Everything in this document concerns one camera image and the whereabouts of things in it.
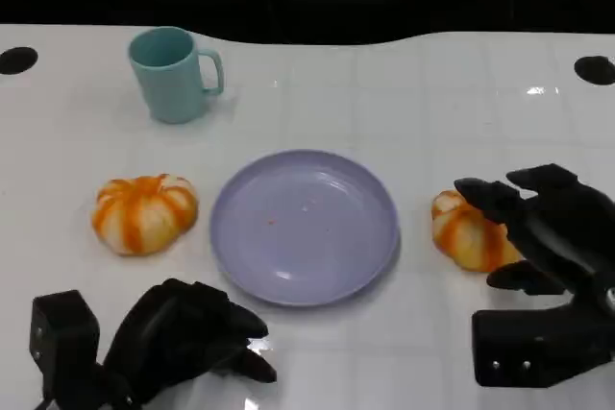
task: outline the black hole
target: black hole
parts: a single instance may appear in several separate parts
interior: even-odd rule
[[[615,84],[615,65],[607,57],[579,58],[575,62],[575,72],[590,84]]]
[[[0,74],[19,74],[27,71],[38,60],[38,53],[34,48],[15,47],[0,55]]]

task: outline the white table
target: white table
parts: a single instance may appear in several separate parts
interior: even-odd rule
[[[614,36],[441,34],[363,47],[198,42],[221,53],[229,88],[203,119],[152,121],[126,59],[142,28],[0,26],[0,51],[38,63],[0,76],[0,408],[39,401],[28,353],[32,298],[79,289],[99,319],[100,357],[123,316],[168,277],[220,287],[270,325],[260,345],[277,385],[206,375],[160,396],[158,410],[612,409],[615,364],[550,390],[474,381],[470,316],[490,306],[554,305],[488,288],[431,243],[432,197],[464,176],[488,180],[558,162],[615,197],[615,87],[574,73],[576,58],[615,55]],[[207,69],[207,60],[202,64]],[[277,308],[218,271],[209,209],[247,162],[325,149],[368,166],[391,191],[403,248],[394,270],[353,300]],[[107,179],[177,173],[201,197],[195,228],[167,253],[111,254],[89,212]]]

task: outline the plate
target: plate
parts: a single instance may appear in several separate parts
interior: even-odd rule
[[[209,232],[221,271],[277,304],[348,297],[394,258],[397,212],[382,183],[345,157],[288,151],[264,157],[224,186]]]

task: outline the pumpkin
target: pumpkin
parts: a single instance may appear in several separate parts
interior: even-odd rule
[[[98,193],[91,222],[119,254],[148,254],[167,247],[196,221],[198,200],[181,177],[162,174],[111,180]]]
[[[433,200],[431,219],[435,246],[463,269],[490,273],[521,259],[506,239],[506,226],[487,220],[456,191]]]

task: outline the light blue mug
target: light blue mug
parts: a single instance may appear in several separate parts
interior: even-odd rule
[[[204,88],[199,55],[210,57],[218,75],[218,87]],[[182,124],[203,115],[206,98],[224,90],[220,55],[197,49],[188,31],[161,27],[133,39],[128,56],[152,117],[167,124]]]

